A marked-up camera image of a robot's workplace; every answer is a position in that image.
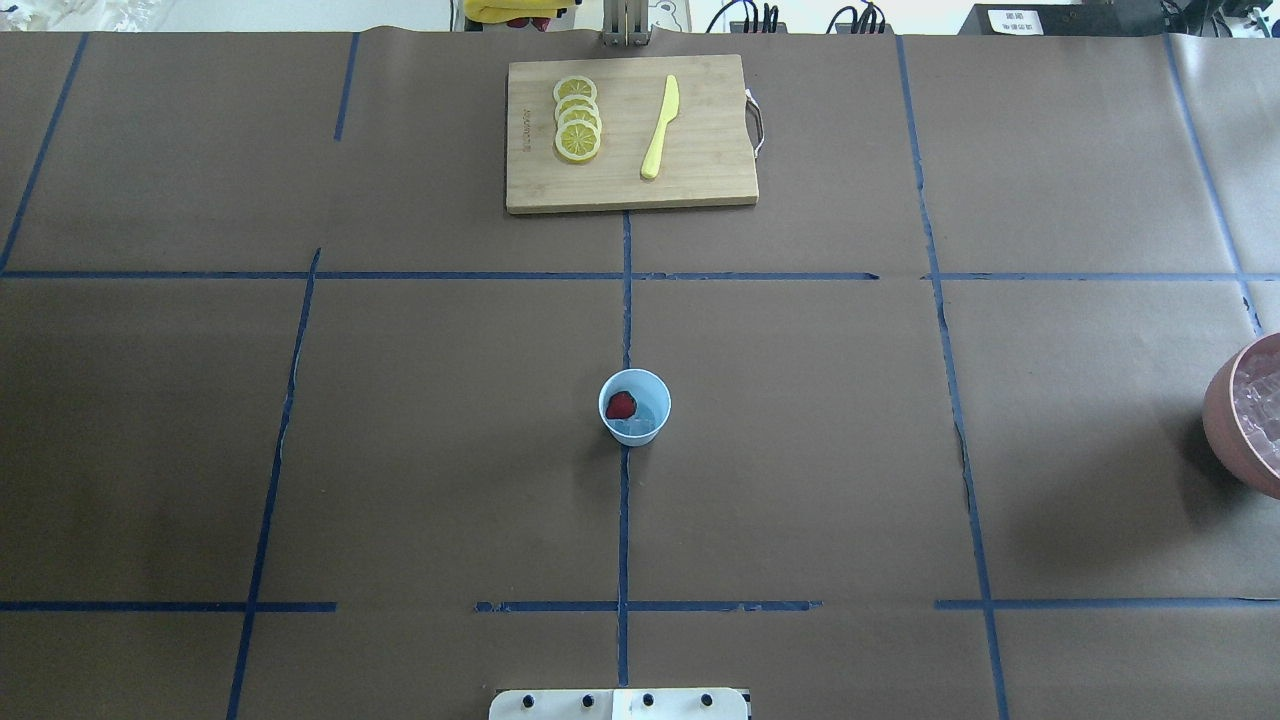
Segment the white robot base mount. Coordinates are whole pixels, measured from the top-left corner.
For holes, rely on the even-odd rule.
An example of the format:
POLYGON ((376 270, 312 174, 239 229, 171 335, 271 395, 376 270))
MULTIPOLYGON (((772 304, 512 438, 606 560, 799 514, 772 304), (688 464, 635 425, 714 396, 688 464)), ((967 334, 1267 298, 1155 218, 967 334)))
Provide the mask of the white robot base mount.
POLYGON ((730 687, 508 689, 489 719, 750 719, 746 691, 730 687))

